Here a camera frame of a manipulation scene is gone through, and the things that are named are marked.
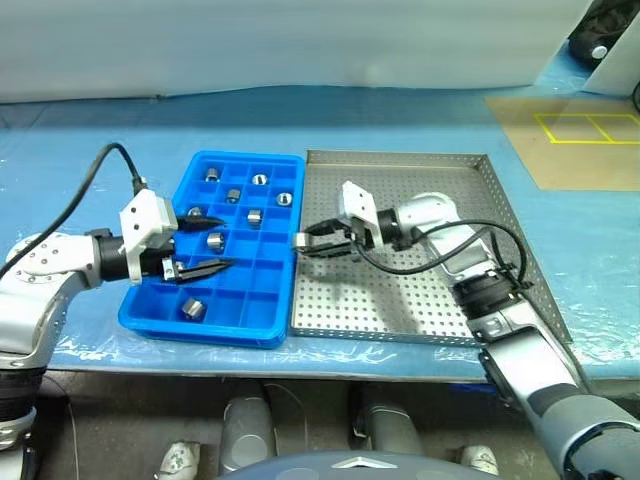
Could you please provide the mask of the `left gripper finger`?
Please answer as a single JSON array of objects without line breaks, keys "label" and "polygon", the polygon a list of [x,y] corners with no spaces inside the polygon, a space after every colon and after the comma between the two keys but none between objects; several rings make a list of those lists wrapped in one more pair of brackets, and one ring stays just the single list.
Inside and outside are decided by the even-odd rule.
[{"label": "left gripper finger", "polygon": [[232,267],[234,264],[235,261],[233,259],[214,258],[200,262],[193,267],[177,267],[172,282],[182,284],[206,279]]},{"label": "left gripper finger", "polygon": [[224,227],[226,222],[220,218],[202,215],[184,215],[177,217],[178,230],[184,232],[197,232],[210,230],[216,227]]}]

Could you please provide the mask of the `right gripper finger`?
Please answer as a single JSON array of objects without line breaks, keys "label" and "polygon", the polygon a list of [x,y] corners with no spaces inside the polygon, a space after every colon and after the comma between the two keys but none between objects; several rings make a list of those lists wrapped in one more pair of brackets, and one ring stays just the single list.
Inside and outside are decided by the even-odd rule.
[{"label": "right gripper finger", "polygon": [[328,220],[322,220],[306,227],[305,233],[310,236],[321,237],[343,231],[345,228],[346,225],[344,223],[342,223],[337,218],[332,218]]},{"label": "right gripper finger", "polygon": [[350,242],[300,245],[297,252],[308,258],[331,259],[351,255],[352,245]]}]

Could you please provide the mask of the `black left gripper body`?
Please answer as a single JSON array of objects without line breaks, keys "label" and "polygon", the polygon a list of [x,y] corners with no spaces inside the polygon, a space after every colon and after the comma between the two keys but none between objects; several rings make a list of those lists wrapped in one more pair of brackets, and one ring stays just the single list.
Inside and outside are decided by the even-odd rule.
[{"label": "black left gripper body", "polygon": [[165,244],[156,248],[146,248],[141,253],[142,277],[159,277],[161,280],[165,276],[165,267],[174,263],[175,241],[168,240]]}]

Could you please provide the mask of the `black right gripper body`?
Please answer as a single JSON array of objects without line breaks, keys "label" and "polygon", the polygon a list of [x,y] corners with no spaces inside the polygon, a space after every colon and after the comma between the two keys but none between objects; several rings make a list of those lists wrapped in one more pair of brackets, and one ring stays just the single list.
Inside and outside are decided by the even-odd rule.
[{"label": "black right gripper body", "polygon": [[339,219],[345,239],[349,242],[351,251],[357,254],[359,250],[371,250],[374,246],[375,224],[359,217]]}]

